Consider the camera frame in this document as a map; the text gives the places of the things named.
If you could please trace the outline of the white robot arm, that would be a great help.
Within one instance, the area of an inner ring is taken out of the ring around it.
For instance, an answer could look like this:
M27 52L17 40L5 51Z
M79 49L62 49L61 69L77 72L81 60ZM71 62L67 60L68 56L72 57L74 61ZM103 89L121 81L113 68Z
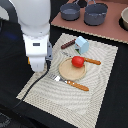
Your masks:
M34 72L42 71L52 54L50 14L50 0L0 0L0 19L20 24L26 56Z

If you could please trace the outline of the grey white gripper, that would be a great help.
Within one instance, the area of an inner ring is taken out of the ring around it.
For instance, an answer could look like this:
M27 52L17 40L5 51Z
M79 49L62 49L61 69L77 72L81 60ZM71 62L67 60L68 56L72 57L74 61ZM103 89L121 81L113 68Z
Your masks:
M47 60L52 60L52 45L49 36L31 37L23 35L26 56L30 58L31 68L34 72L42 72Z

